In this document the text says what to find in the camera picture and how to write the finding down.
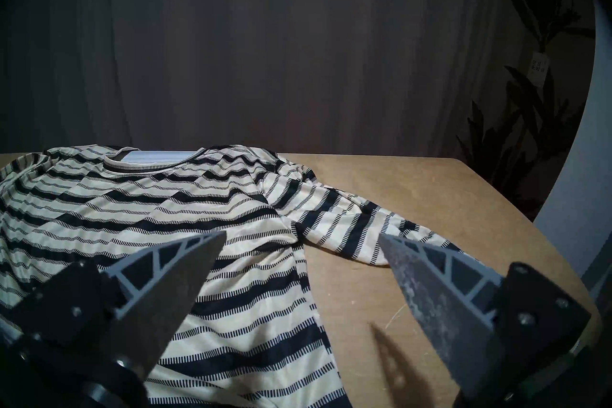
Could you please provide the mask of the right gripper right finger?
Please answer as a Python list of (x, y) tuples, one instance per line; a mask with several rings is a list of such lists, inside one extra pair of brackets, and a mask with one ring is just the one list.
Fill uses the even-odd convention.
[(456, 401), (553, 401), (591, 313), (525, 262), (505, 276), (447, 247), (381, 234), (407, 306), (459, 387)]

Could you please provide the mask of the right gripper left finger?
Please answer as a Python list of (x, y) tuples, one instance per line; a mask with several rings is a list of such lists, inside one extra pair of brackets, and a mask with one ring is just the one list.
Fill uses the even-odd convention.
[(95, 361), (127, 361), (143, 380), (192, 309), (226, 242), (218, 231), (143, 248), (99, 270), (65, 267), (12, 308), (39, 342)]

